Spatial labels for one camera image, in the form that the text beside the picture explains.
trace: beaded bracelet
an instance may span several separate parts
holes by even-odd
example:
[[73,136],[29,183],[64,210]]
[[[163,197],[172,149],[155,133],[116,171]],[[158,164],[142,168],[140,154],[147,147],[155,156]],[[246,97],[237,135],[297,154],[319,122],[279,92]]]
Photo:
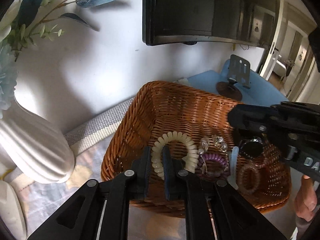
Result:
[[171,141],[180,141],[185,144],[186,148],[188,149],[185,170],[195,173],[199,157],[199,155],[197,154],[197,146],[187,134],[182,134],[182,132],[174,131],[164,133],[162,137],[158,138],[158,141],[155,142],[155,146],[152,148],[151,162],[152,167],[154,167],[157,175],[164,179],[163,165],[161,163],[161,151],[162,148]]
[[205,136],[200,140],[199,148],[202,148],[205,153],[208,151],[209,146],[215,146],[223,153],[228,151],[228,145],[222,136],[212,135],[211,138]]
[[[254,180],[254,185],[253,185],[252,189],[245,188],[244,184],[243,184],[244,172],[246,170],[252,170],[253,173],[255,174],[255,180]],[[258,189],[259,185],[260,185],[260,173],[259,173],[258,168],[253,163],[245,164],[241,168],[241,170],[240,170],[240,172],[238,174],[239,190],[244,194],[253,194]]]

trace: spiral hair tie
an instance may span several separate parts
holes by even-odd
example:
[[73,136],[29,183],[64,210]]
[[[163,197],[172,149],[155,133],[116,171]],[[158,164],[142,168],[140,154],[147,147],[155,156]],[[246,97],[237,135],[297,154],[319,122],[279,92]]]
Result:
[[[251,170],[255,174],[254,185],[251,189],[245,188],[244,184],[243,184],[244,173],[247,170]],[[239,175],[238,175],[239,190],[244,194],[253,194],[259,188],[259,185],[260,185],[260,173],[259,173],[258,168],[253,163],[245,164],[241,168]]]
[[186,166],[185,170],[195,173],[196,166],[198,164],[197,146],[195,142],[187,134],[182,134],[182,132],[168,132],[164,133],[162,137],[158,138],[158,141],[155,142],[155,146],[152,148],[151,152],[151,162],[152,167],[155,169],[155,172],[159,177],[164,179],[163,165],[161,163],[161,151],[162,148],[171,141],[180,141],[188,149],[187,158],[185,159]]
[[[219,163],[221,165],[222,171],[208,171],[206,163],[207,161],[214,161]],[[210,177],[219,177],[224,172],[226,164],[227,161],[219,154],[201,154],[199,157],[198,168],[202,171],[202,174],[206,174]]]

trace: white spiral hair tie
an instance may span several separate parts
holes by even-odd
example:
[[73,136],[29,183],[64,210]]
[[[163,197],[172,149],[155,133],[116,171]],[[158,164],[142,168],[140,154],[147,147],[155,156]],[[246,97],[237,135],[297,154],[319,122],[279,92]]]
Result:
[[197,146],[195,145],[195,142],[192,141],[187,134],[182,134],[182,132],[174,131],[164,133],[162,137],[158,138],[158,141],[155,142],[155,146],[152,148],[151,162],[152,167],[154,167],[157,175],[164,179],[163,165],[161,163],[161,151],[162,148],[171,141],[180,141],[186,146],[186,148],[188,149],[188,153],[186,156],[186,166],[184,169],[192,173],[195,173],[195,169],[199,162]]

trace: wooden floor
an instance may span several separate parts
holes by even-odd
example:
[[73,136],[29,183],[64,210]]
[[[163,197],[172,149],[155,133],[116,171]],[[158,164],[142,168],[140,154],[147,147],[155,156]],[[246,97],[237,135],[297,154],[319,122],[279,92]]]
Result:
[[278,89],[283,95],[286,95],[284,92],[284,83],[280,80],[280,77],[275,74],[274,72],[271,73],[268,82],[270,82],[271,84],[273,84],[273,86]]

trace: screw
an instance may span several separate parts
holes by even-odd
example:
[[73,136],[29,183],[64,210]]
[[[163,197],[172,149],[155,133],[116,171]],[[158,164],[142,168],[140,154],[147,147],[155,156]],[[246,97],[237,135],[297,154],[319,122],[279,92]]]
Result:
[[259,127],[259,130],[261,132],[265,132],[267,130],[267,128],[264,125],[262,125],[262,126]]
[[133,170],[127,170],[124,172],[124,174],[127,176],[127,177],[131,177],[134,175],[134,171]]
[[180,170],[180,171],[178,171],[178,174],[179,174],[180,176],[182,176],[182,177],[185,177],[185,176],[188,175],[188,171],[186,171],[186,170]]
[[298,135],[296,135],[295,133],[289,133],[288,136],[292,140],[298,140]]
[[217,185],[219,187],[225,187],[227,185],[227,182],[224,179],[218,179],[217,180]]
[[95,185],[97,185],[97,181],[95,179],[90,179],[88,182],[87,182],[87,186],[88,187],[94,187]]

